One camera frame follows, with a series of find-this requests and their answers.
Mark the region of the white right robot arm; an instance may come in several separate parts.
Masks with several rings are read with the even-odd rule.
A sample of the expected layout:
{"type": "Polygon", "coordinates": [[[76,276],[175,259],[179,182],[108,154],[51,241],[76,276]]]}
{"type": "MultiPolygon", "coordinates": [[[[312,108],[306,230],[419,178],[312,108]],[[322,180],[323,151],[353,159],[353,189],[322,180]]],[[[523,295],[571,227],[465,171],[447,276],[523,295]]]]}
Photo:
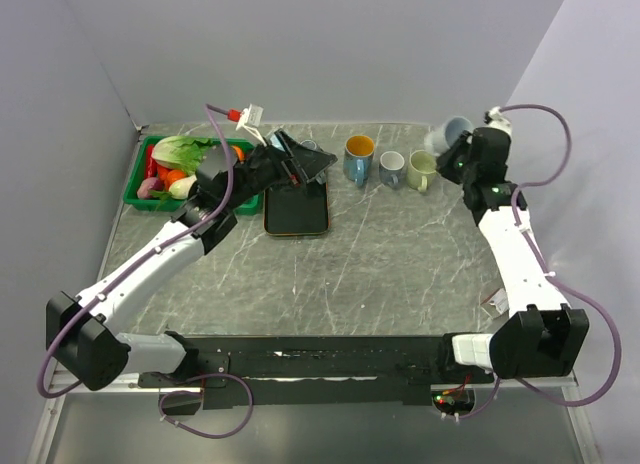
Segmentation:
{"type": "Polygon", "coordinates": [[[589,329],[552,285],[535,254],[527,201],[506,178],[509,132],[494,127],[464,131],[437,159],[437,171],[463,190],[463,202],[489,244],[509,304],[509,318],[489,334],[456,334],[441,353],[439,375],[459,382],[472,366],[502,379],[563,377],[574,366],[589,329]]]}

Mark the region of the blue butterfly mug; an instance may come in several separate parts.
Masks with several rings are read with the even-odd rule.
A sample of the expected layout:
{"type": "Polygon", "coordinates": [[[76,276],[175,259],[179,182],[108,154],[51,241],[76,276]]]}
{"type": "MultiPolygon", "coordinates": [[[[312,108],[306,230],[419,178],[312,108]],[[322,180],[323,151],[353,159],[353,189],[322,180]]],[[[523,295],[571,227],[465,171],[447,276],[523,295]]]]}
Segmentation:
{"type": "Polygon", "coordinates": [[[344,148],[343,173],[357,187],[365,185],[373,162],[375,143],[365,135],[350,137],[344,148]]]}

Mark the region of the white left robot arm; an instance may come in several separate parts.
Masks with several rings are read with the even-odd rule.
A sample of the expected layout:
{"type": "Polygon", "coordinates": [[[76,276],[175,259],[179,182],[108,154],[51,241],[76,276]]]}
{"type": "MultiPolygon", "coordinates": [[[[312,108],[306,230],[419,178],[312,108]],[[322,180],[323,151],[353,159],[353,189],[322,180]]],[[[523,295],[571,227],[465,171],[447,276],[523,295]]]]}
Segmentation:
{"type": "Polygon", "coordinates": [[[159,373],[185,386],[197,376],[198,347],[175,332],[124,332],[129,317],[183,268],[209,254],[237,223],[234,211],[273,186],[303,188],[337,161],[278,130],[243,159],[225,139],[206,150],[188,198],[158,234],[110,275],[46,305],[48,359],[97,391],[126,373],[159,373]]]}

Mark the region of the light green mug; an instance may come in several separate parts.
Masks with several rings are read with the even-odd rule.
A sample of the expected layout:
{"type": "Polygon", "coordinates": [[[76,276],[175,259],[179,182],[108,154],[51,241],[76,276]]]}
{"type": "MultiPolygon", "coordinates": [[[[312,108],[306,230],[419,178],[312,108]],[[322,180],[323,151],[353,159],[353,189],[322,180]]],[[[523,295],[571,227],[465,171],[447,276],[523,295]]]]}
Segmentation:
{"type": "Polygon", "coordinates": [[[406,180],[411,189],[425,193],[437,176],[436,160],[431,154],[416,150],[410,155],[406,180]]]}

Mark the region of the lavender blue small mug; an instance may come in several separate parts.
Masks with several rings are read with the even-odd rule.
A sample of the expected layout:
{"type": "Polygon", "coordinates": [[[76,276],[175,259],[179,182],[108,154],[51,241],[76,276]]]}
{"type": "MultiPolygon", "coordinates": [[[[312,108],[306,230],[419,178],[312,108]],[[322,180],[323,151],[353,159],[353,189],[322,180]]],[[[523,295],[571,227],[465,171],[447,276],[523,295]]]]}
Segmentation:
{"type": "Polygon", "coordinates": [[[401,185],[404,157],[396,151],[386,151],[379,158],[379,179],[382,184],[397,189],[401,185]]]}

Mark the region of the dark grey faceted mug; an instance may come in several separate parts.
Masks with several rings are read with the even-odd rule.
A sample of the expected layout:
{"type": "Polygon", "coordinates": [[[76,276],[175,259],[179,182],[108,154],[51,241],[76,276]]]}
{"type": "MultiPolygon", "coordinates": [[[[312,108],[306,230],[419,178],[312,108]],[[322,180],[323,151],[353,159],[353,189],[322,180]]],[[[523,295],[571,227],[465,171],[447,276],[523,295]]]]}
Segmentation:
{"type": "Polygon", "coordinates": [[[304,140],[300,143],[300,145],[305,149],[312,150],[312,151],[317,151],[319,149],[319,146],[313,140],[304,140]]]}

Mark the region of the white grey mug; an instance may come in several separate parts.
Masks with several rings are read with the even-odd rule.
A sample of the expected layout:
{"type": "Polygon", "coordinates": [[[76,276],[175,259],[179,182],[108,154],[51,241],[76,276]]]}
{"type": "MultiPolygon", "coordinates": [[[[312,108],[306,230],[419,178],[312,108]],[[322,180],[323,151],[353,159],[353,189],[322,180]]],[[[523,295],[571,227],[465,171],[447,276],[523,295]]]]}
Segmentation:
{"type": "Polygon", "coordinates": [[[451,117],[427,133],[424,148],[429,154],[440,156],[453,146],[463,132],[473,129],[473,123],[466,117],[451,117]]]}

